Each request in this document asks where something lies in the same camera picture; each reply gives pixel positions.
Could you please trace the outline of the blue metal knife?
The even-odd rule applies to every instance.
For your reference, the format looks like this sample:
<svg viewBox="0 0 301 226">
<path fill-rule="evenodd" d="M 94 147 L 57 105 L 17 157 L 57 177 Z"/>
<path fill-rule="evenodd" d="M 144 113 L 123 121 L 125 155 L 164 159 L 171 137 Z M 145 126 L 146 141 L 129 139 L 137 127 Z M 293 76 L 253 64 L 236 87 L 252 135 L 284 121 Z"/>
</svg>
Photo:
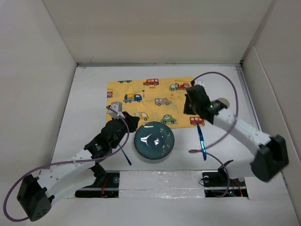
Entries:
<svg viewBox="0 0 301 226">
<path fill-rule="evenodd" d="M 206 161 L 207 155 L 206 155 L 206 147 L 205 147 L 205 143 L 204 143 L 203 133 L 202 133 L 201 127 L 199 125 L 197 125 L 197 129 L 198 129 L 198 136 L 199 136 L 199 140 L 200 140 L 201 152 L 203 154 L 203 159 Z"/>
</svg>

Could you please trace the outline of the yellow car print cloth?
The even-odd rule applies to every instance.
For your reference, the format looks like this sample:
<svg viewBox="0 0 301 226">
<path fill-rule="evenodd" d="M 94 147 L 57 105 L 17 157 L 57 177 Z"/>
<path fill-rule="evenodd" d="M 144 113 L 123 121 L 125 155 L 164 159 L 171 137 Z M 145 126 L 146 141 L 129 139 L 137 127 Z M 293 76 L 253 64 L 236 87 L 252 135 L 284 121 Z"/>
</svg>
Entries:
<svg viewBox="0 0 301 226">
<path fill-rule="evenodd" d="M 171 129 L 205 126 L 198 116 L 183 113 L 191 77 L 147 78 L 108 82 L 107 104 L 121 102 L 122 110 L 139 117 L 139 126 L 157 121 Z"/>
</svg>

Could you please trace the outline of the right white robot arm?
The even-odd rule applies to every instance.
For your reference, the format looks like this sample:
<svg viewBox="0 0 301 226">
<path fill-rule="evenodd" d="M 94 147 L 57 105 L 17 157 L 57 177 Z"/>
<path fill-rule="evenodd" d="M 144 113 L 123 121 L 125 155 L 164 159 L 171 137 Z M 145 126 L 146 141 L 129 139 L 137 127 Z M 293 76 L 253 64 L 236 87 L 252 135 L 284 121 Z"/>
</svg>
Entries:
<svg viewBox="0 0 301 226">
<path fill-rule="evenodd" d="M 220 100 L 210 101 L 201 85 L 186 90 L 184 113 L 198 115 L 212 125 L 228 132 L 243 144 L 253 159 L 232 161 L 217 174 L 220 184 L 227 186 L 236 178 L 256 177 L 269 182 L 289 163 L 285 139 L 255 129 L 235 116 Z"/>
</svg>

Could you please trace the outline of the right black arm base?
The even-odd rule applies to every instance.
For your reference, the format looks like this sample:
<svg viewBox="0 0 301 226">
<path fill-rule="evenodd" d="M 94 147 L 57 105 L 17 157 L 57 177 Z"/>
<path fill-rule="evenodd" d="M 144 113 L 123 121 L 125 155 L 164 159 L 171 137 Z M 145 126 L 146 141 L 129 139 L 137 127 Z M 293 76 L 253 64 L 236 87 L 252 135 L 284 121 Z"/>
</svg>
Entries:
<svg viewBox="0 0 301 226">
<path fill-rule="evenodd" d="M 218 169 L 207 169 L 201 172 L 202 177 L 199 184 L 204 187 L 206 198 L 222 195 L 223 197 L 249 197 L 245 178 L 228 178 L 222 166 Z"/>
</svg>

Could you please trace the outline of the blue metal fork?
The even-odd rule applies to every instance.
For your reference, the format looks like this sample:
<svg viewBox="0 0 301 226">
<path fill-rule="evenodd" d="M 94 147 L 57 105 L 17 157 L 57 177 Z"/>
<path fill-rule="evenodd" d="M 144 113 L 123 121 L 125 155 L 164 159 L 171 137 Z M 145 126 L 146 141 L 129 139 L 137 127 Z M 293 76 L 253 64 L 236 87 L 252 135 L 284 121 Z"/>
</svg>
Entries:
<svg viewBox="0 0 301 226">
<path fill-rule="evenodd" d="M 131 163 L 130 159 L 128 158 L 128 156 L 127 156 L 126 153 L 124 152 L 123 148 L 121 148 L 121 145 L 119 145 L 119 147 L 120 147 L 120 149 L 121 149 L 121 151 L 122 151 L 122 153 L 123 153 L 123 155 L 124 155 L 126 161 L 128 162 L 129 166 L 131 166 L 132 163 Z"/>
</svg>

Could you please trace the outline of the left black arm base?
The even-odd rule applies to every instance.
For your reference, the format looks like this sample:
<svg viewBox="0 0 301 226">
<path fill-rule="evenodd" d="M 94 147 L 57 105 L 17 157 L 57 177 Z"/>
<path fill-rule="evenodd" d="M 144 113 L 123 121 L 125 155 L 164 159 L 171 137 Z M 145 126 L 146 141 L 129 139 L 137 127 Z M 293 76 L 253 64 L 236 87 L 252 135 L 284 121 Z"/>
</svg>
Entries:
<svg viewBox="0 0 301 226">
<path fill-rule="evenodd" d="M 119 171 L 106 171 L 100 164 L 92 167 L 95 181 L 92 185 L 81 188 L 75 192 L 77 198 L 118 198 L 119 197 Z"/>
</svg>

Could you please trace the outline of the teal ceramic plate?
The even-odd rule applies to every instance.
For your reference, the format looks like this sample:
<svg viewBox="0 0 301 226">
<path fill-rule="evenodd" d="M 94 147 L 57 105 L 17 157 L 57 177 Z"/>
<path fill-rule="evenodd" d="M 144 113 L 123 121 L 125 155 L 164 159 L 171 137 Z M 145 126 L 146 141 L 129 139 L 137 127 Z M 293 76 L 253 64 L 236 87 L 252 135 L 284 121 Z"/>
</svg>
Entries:
<svg viewBox="0 0 301 226">
<path fill-rule="evenodd" d="M 161 122 L 145 123 L 135 133 L 135 149 L 147 160 L 165 159 L 172 152 L 174 145 L 175 137 L 172 130 Z"/>
</svg>

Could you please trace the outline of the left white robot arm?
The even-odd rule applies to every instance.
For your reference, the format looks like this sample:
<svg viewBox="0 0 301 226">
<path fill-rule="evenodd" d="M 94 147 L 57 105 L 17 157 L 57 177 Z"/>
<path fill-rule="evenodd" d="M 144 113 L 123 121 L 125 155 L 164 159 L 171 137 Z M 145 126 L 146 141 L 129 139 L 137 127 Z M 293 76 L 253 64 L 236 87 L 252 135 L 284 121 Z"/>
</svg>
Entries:
<svg viewBox="0 0 301 226">
<path fill-rule="evenodd" d="M 113 117 L 101 132 L 70 160 L 54 164 L 53 169 L 34 177 L 27 173 L 21 180 L 17 200 L 28 220 L 37 221 L 45 216 L 60 199 L 85 186 L 101 186 L 106 171 L 100 162 L 111 157 L 136 131 L 139 117 L 127 112 L 110 112 Z"/>
</svg>

